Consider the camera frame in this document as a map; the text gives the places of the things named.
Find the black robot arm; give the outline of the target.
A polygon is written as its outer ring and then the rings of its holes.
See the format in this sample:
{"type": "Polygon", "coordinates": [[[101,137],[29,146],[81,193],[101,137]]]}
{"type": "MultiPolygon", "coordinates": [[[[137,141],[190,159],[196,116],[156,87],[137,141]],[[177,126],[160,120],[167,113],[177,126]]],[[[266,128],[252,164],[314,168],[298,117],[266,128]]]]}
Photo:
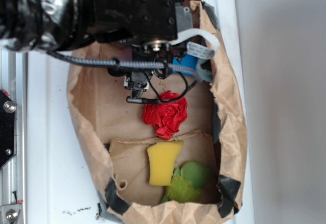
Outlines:
{"type": "Polygon", "coordinates": [[[146,99],[151,77],[194,75],[192,68],[174,65],[186,55],[181,33],[193,27],[184,0],[1,0],[1,40],[11,51],[37,50],[86,67],[105,67],[124,76],[129,103],[162,104],[162,96],[146,99]],[[130,60],[80,59],[67,51],[94,42],[131,48],[130,60]]]}

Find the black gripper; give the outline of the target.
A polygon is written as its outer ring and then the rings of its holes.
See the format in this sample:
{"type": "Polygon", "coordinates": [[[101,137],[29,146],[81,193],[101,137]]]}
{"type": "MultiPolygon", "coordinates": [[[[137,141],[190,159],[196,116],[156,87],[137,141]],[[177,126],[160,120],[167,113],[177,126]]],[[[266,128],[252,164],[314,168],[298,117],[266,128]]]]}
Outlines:
{"type": "Polygon", "coordinates": [[[186,55],[187,40],[181,32],[193,26],[191,11],[184,0],[93,0],[94,23],[88,34],[99,43],[131,48],[131,58],[118,57],[104,66],[111,76],[124,76],[130,90],[129,103],[162,104],[171,99],[158,95],[147,99],[151,78],[167,78],[173,58],[186,55]]]}

